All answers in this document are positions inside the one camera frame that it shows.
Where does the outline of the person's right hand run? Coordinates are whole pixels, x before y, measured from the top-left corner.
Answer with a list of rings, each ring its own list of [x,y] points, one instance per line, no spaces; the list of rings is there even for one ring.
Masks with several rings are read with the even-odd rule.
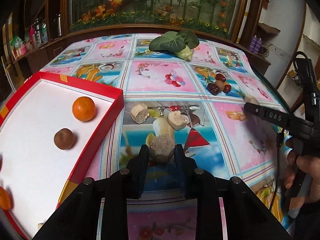
[[[285,203],[302,206],[319,201],[319,146],[291,137],[285,145],[288,166],[285,171]]]

